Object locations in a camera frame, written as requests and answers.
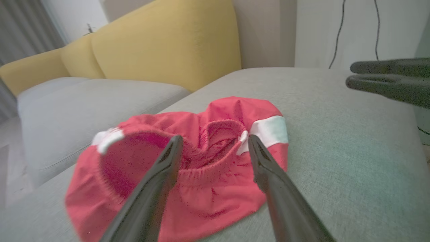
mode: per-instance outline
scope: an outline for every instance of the yellow sofa backrest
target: yellow sofa backrest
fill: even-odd
[[[232,0],[156,0],[64,48],[0,68],[16,96],[64,76],[153,81],[196,91],[241,69]]]

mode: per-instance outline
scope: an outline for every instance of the curtain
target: curtain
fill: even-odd
[[[63,46],[40,0],[0,0],[0,67]],[[0,79],[0,123],[15,115],[15,97]]]

